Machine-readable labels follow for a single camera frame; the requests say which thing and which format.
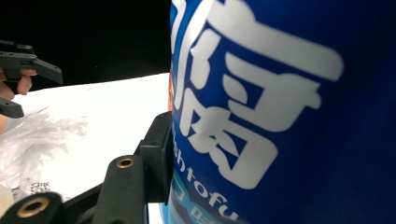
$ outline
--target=black background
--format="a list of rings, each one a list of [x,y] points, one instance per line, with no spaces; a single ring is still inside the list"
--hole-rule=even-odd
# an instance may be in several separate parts
[[[142,77],[169,71],[169,10],[170,0],[0,0],[0,39],[32,45],[63,70],[64,85]]]

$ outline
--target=black mechanical arm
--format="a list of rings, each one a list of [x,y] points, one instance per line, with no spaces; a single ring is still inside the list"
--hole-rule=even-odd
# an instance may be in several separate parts
[[[62,70],[37,58],[33,47],[20,45],[12,41],[0,40],[0,67],[7,81],[18,82],[21,79],[20,69],[34,68],[37,74],[49,80],[63,84]],[[23,117],[20,105],[0,97],[0,114],[10,118]]]
[[[53,192],[31,195],[11,206],[0,224],[149,223],[148,203],[167,203],[169,197],[171,118],[171,112],[157,116],[134,155],[118,157],[108,165],[103,184],[65,203]]]

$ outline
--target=hand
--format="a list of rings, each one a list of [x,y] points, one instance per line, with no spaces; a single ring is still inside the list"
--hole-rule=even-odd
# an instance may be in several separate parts
[[[32,88],[31,76],[36,76],[37,71],[35,69],[21,69],[21,80],[18,82],[17,92],[21,95],[26,95],[27,92]],[[3,69],[0,68],[0,97],[12,100],[14,98],[14,92],[4,83],[6,75]]]

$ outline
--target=blue bottle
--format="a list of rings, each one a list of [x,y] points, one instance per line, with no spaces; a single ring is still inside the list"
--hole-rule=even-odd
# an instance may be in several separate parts
[[[396,2],[174,0],[165,223],[396,223]]]

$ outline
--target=small metal part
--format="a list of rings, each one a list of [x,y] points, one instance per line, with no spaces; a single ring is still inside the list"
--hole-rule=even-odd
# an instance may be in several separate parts
[[[117,162],[117,167],[123,169],[134,165],[134,158],[123,158]]]
[[[49,204],[50,200],[48,198],[33,198],[32,200],[24,203],[20,209],[18,209],[17,216],[22,218],[35,216],[46,209]]]

